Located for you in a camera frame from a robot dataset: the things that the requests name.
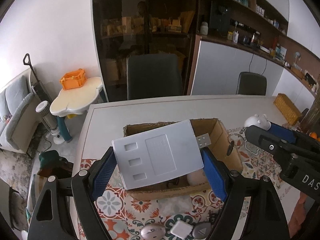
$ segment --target white bear figurine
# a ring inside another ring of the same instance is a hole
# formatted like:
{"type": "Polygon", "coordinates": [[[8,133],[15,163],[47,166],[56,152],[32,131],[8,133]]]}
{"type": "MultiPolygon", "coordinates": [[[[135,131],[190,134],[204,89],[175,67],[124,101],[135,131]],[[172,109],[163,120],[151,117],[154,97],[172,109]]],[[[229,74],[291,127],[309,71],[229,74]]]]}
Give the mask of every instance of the white bear figurine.
{"type": "Polygon", "coordinates": [[[265,114],[259,116],[255,114],[254,116],[250,116],[244,122],[244,127],[249,127],[251,125],[258,126],[264,130],[269,130],[271,127],[271,123],[267,121],[267,116],[265,114]]]}

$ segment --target triangle symbol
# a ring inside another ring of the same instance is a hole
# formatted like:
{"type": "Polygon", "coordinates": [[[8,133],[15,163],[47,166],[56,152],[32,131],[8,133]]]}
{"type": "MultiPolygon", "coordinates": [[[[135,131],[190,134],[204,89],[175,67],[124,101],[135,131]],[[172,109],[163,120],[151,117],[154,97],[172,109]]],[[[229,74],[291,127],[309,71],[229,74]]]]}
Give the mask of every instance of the triangle symbol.
{"type": "Polygon", "coordinates": [[[205,234],[206,231],[207,231],[206,228],[199,230],[199,232],[202,233],[203,235],[205,234]]]}

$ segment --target gray key fob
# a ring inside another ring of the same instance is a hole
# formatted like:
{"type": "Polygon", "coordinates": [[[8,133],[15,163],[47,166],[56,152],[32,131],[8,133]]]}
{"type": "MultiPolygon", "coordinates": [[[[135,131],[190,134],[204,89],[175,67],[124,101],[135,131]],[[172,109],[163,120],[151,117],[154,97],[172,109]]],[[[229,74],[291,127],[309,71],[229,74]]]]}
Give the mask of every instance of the gray key fob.
{"type": "Polygon", "coordinates": [[[192,236],[195,239],[204,239],[206,238],[211,231],[210,222],[202,222],[197,224],[192,230],[192,236]]]}
{"type": "Polygon", "coordinates": [[[165,235],[165,228],[160,223],[151,223],[144,226],[140,234],[145,240],[160,240],[165,235]]]}

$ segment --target white square object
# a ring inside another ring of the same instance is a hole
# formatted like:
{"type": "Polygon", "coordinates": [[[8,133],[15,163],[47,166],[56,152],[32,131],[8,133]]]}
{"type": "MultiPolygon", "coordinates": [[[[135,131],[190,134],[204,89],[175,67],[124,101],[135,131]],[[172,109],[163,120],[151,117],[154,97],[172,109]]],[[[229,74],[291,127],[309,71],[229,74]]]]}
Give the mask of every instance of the white square object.
{"type": "Polygon", "coordinates": [[[173,234],[181,239],[187,238],[193,229],[192,225],[189,225],[181,220],[178,220],[170,230],[170,234],[173,234]]]}
{"type": "Polygon", "coordinates": [[[125,189],[149,186],[203,168],[190,120],[112,141],[125,189]]]}

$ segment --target orange fruit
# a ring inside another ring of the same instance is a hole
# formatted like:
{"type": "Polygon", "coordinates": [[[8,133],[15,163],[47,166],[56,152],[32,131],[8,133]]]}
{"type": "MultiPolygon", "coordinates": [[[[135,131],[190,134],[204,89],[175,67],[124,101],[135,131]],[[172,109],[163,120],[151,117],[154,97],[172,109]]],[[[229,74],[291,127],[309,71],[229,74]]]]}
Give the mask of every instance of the orange fruit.
{"type": "Polygon", "coordinates": [[[318,135],[315,132],[309,133],[309,136],[312,137],[313,139],[318,139],[318,135]]]}

